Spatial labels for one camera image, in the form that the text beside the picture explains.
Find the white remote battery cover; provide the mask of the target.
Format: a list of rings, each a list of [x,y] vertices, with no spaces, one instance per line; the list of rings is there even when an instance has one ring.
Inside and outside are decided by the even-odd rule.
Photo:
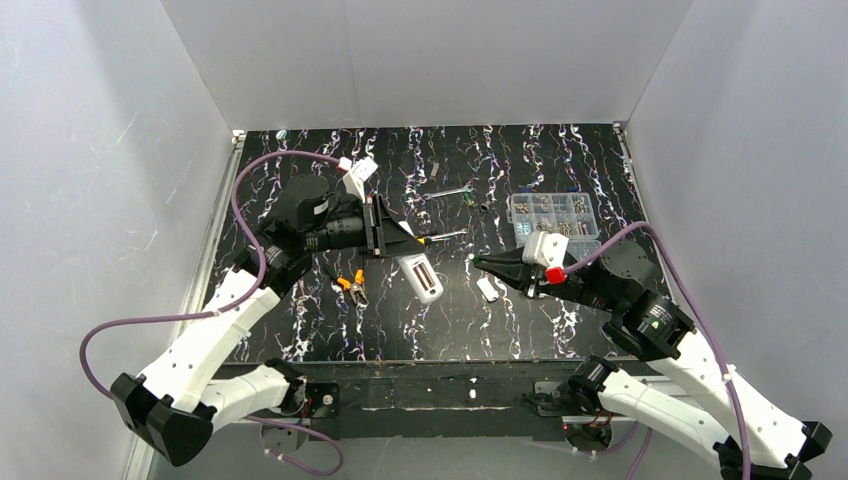
[[[491,283],[491,281],[488,278],[486,278],[486,277],[479,278],[476,281],[476,285],[477,285],[483,299],[487,303],[493,303],[500,298],[500,295],[499,295],[497,289],[494,287],[494,285]]]

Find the white remote control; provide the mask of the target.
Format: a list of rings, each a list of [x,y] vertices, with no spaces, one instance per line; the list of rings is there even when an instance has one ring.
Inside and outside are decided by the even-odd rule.
[[[400,256],[395,261],[422,304],[430,305],[443,295],[444,286],[424,253]]]

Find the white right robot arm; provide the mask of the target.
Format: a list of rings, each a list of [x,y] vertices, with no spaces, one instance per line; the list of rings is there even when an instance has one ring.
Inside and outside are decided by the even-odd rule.
[[[474,266],[530,297],[551,296],[609,314],[604,332],[686,394],[678,400],[610,360],[590,356],[543,407],[632,418],[699,454],[724,479],[808,479],[828,448],[822,423],[801,421],[722,364],[704,330],[654,288],[660,268],[636,242],[604,244],[586,265],[560,234],[536,233],[523,247],[478,256]]]

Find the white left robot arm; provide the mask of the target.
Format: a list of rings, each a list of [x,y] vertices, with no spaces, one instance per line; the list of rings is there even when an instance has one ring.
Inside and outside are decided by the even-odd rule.
[[[252,327],[306,274],[317,253],[356,249],[393,258],[423,304],[444,292],[421,242],[388,209],[363,193],[353,174],[334,193],[326,178],[298,175],[260,223],[257,247],[237,257],[208,306],[137,375],[122,374],[110,392],[126,426],[171,465],[193,460],[222,427],[257,411],[296,416],[308,404],[307,378],[281,359],[214,383],[213,376]]]

